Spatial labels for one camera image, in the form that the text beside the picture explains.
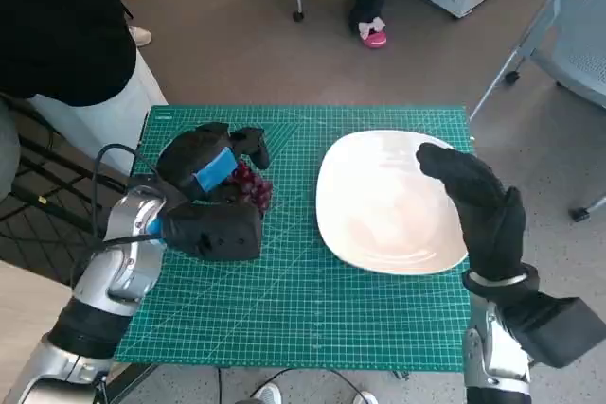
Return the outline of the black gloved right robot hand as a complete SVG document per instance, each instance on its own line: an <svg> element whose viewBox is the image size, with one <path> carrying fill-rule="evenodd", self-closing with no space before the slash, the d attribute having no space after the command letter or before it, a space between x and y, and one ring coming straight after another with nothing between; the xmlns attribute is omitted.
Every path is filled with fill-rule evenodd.
<svg viewBox="0 0 606 404"><path fill-rule="evenodd" d="M518 188L503 186L491 167L469 153L423 143L416 157L456 207L471 270L491 282L521 275L526 211Z"/></svg>

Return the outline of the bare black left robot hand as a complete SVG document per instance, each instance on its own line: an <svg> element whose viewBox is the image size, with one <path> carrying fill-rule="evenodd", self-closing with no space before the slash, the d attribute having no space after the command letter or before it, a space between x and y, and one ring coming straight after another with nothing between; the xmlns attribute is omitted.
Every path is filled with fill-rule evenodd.
<svg viewBox="0 0 606 404"><path fill-rule="evenodd" d="M180 133L160 153L160 176L191 201L245 202L265 212L273 184L258 172L270 165L264 130L210 122Z"/></svg>

